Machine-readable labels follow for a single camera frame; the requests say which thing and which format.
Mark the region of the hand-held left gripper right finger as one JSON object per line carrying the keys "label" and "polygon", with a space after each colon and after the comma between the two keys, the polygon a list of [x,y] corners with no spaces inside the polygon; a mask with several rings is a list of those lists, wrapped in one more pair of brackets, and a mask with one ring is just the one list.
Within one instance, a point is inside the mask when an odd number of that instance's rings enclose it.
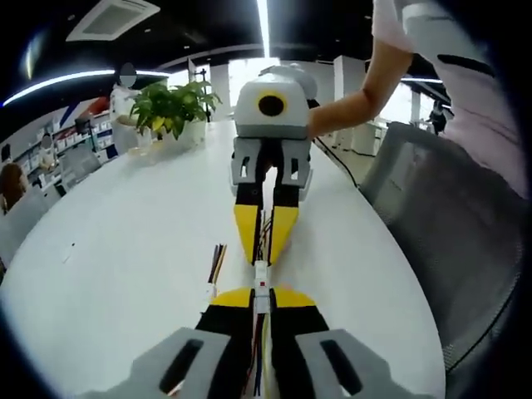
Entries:
{"label": "hand-held left gripper right finger", "polygon": [[331,329],[306,294],[270,290],[271,362],[281,398],[402,398],[387,362]]}

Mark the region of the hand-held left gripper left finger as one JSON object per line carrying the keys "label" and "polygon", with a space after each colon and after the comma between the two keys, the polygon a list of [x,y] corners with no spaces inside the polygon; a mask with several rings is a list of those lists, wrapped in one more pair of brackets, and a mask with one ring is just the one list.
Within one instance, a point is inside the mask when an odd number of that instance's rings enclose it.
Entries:
{"label": "hand-held left gripper left finger", "polygon": [[240,398],[259,368],[259,291],[236,288],[210,299],[194,328],[179,328],[138,357],[128,398]]}

